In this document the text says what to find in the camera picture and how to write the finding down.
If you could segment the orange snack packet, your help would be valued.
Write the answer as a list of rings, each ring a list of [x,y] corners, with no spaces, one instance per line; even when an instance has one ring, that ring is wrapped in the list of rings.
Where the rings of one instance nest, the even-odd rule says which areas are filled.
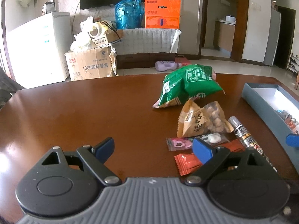
[[[293,117],[288,117],[284,120],[287,126],[291,129],[292,133],[298,135],[298,122]]]

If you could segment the clear bag of dark seeds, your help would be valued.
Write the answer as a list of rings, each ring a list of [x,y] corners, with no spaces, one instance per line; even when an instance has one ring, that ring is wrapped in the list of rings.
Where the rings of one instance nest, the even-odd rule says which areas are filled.
[[[276,110],[279,116],[286,121],[288,118],[292,118],[292,116],[286,110]]]

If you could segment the red-brown snack stick packet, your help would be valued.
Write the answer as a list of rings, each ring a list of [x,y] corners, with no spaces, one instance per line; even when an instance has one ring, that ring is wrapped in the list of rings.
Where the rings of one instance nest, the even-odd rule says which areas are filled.
[[[219,147],[225,147],[231,152],[243,152],[245,150],[245,147],[240,143],[238,139],[235,139],[231,142],[223,143],[219,145]]]

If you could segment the small orange-red packet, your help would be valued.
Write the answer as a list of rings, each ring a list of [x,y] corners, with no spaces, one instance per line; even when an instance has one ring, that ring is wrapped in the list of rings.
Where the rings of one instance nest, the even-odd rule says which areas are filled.
[[[199,169],[203,163],[192,154],[181,153],[174,156],[174,160],[180,176],[189,175]]]

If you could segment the grey shallow box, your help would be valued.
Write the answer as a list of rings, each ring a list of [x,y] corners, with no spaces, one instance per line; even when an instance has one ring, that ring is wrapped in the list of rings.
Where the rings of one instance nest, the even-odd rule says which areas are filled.
[[[277,84],[246,83],[242,98],[271,130],[293,166],[298,170],[298,147],[286,144],[286,137],[292,133],[276,110],[286,110],[298,122],[298,100]]]

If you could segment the long black cartoon snack tube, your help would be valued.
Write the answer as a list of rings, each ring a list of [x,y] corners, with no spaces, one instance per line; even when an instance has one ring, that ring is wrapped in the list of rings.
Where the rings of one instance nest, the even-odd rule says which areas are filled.
[[[261,146],[257,143],[257,141],[253,138],[251,133],[248,131],[248,129],[235,116],[231,116],[228,119],[228,122],[232,125],[234,129],[234,134],[240,141],[240,143],[246,148],[253,148],[257,152],[259,152],[259,154],[266,159],[267,163],[270,164],[272,169],[278,172],[275,166],[273,166],[268,156],[264,153]]]

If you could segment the kraft peanut bag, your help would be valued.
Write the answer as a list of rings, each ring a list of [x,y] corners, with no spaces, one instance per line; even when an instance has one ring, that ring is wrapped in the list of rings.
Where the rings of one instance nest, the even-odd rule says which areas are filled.
[[[190,138],[208,133],[232,133],[233,130],[219,102],[200,107],[189,99],[180,112],[176,136]]]

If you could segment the green snack bag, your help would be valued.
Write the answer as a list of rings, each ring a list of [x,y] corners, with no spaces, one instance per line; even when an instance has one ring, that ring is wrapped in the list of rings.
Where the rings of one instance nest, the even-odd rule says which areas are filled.
[[[153,108],[183,105],[189,99],[202,99],[222,91],[210,66],[192,64],[165,76],[161,95]]]

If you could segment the purple bottle on floor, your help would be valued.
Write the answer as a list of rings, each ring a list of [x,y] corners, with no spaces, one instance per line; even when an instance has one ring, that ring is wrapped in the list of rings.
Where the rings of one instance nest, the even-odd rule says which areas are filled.
[[[174,61],[157,61],[155,63],[155,69],[156,69],[156,71],[159,71],[159,72],[174,71],[181,67],[182,67],[181,63],[177,63]]]

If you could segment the grey refrigerator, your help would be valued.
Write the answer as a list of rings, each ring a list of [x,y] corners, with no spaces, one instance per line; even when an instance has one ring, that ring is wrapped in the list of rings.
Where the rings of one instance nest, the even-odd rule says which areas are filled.
[[[263,64],[273,66],[276,50],[278,46],[279,33],[281,25],[281,13],[272,8],[268,43]]]

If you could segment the white plastic bag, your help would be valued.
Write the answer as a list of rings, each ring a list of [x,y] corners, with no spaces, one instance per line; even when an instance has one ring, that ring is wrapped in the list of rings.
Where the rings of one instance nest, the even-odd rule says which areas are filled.
[[[94,48],[95,38],[100,38],[109,31],[109,27],[103,21],[94,22],[92,16],[88,17],[80,24],[81,32],[74,35],[75,40],[70,46],[72,52],[82,52]]]

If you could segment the white cabinet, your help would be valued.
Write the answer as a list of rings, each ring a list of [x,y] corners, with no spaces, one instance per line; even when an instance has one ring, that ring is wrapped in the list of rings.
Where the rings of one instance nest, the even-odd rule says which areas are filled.
[[[69,76],[65,53],[70,50],[70,14],[53,12],[35,18],[6,34],[15,81],[35,88],[65,81]]]

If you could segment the small cardboard box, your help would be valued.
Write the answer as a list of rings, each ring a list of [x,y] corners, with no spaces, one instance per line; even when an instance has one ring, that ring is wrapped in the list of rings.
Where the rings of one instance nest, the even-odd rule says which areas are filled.
[[[92,46],[95,49],[121,42],[123,35],[124,33],[122,29],[117,31],[107,31],[105,34],[92,39]]]

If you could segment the white covered bench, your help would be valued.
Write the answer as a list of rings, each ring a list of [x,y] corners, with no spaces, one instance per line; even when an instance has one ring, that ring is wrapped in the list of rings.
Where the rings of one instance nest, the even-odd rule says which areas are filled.
[[[177,53],[179,29],[138,28],[123,30],[121,42],[114,44],[118,55]]]

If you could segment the blue plastic bag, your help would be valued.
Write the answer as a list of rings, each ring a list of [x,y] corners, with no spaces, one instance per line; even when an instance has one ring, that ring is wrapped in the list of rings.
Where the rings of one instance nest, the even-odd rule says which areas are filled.
[[[115,6],[117,29],[136,29],[141,27],[144,7],[141,0],[122,0]]]

